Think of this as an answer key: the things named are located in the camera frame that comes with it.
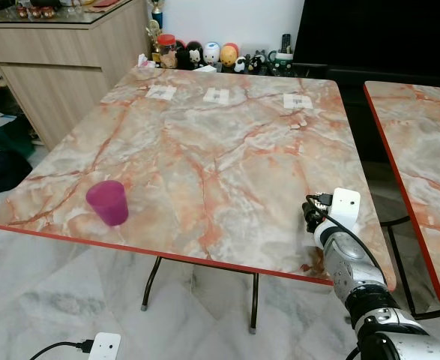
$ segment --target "television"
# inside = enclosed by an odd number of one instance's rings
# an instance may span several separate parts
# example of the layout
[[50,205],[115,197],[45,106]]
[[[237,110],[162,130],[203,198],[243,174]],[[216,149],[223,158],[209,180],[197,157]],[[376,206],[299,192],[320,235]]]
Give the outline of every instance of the television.
[[440,0],[305,0],[294,63],[440,86]]

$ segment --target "table leg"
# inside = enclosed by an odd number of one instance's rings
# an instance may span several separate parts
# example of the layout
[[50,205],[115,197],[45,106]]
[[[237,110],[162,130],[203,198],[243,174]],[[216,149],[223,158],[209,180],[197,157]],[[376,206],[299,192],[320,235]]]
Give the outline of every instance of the table leg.
[[158,268],[160,267],[161,259],[161,257],[157,256],[157,260],[154,262],[150,277],[146,283],[145,295],[143,295],[142,311],[146,311],[146,309],[148,309],[148,297],[150,296],[151,285],[153,285],[154,276],[157,274]]
[[258,313],[259,274],[253,274],[253,301],[251,304],[250,334],[256,334],[256,315]]
[[401,282],[403,283],[403,289],[405,290],[406,302],[408,302],[409,311],[415,320],[428,320],[440,317],[440,310],[430,311],[426,313],[417,313],[415,307],[415,301],[413,295],[409,289],[408,279],[406,278],[406,271],[403,267],[403,261],[401,260],[400,251],[398,250],[397,240],[394,238],[393,226],[403,224],[409,221],[409,216],[402,217],[398,220],[385,221],[380,223],[382,227],[386,227],[388,230],[388,237],[390,238],[391,248],[393,250],[394,257],[397,261],[398,272],[400,273]]

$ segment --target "floor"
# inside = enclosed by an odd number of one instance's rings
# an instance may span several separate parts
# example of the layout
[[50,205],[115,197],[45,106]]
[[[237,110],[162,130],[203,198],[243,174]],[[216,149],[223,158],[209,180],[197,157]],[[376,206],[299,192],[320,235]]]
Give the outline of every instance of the floor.
[[[44,155],[40,147],[29,160],[35,165]],[[364,167],[379,217],[403,216],[391,170]],[[437,308],[411,226],[396,231],[418,310]],[[164,260],[142,312],[153,264],[153,256],[0,230],[0,360],[29,359],[52,343],[98,332],[121,334],[120,360],[328,360],[355,347],[332,289],[297,280],[260,277],[258,332],[250,335],[251,275]],[[394,296],[405,306],[401,284]],[[440,341],[440,319],[422,324]],[[87,358],[69,347],[41,357]]]

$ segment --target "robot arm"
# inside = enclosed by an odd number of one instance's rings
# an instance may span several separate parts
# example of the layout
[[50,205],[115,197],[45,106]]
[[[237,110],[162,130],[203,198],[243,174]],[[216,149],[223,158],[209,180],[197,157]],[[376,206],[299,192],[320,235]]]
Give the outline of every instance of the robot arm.
[[[353,231],[360,194],[337,188],[333,196],[319,194],[303,204],[307,230],[325,255],[334,291],[352,318],[362,360],[440,360],[440,344],[410,313],[401,310],[388,291],[376,261],[345,231]],[[337,226],[324,220],[329,217]]]

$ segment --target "purple cup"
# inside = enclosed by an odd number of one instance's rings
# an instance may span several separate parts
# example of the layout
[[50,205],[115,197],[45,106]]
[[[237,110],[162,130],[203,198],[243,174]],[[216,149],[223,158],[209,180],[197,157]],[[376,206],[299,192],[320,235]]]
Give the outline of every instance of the purple cup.
[[106,225],[113,227],[128,218],[127,197],[121,182],[107,180],[93,185],[86,193],[86,201]]

